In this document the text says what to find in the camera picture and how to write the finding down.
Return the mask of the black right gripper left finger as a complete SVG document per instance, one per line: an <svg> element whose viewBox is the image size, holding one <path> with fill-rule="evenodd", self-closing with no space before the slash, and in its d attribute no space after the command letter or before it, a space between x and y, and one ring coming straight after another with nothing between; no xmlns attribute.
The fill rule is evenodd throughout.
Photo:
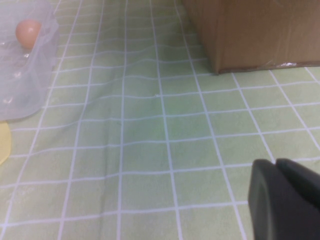
<svg viewBox="0 0 320 240"><path fill-rule="evenodd" d="M252 164L248 206L256 240L289 240L295 235L289 197L293 191L275 164L257 159Z"/></svg>

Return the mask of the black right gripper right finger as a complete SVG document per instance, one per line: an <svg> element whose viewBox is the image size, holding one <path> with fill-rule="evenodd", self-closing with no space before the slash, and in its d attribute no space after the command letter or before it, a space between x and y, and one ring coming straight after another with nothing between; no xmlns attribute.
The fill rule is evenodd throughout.
<svg viewBox="0 0 320 240"><path fill-rule="evenodd" d="M320 175L288 158L279 158L275 163L295 192L320 214Z"/></svg>

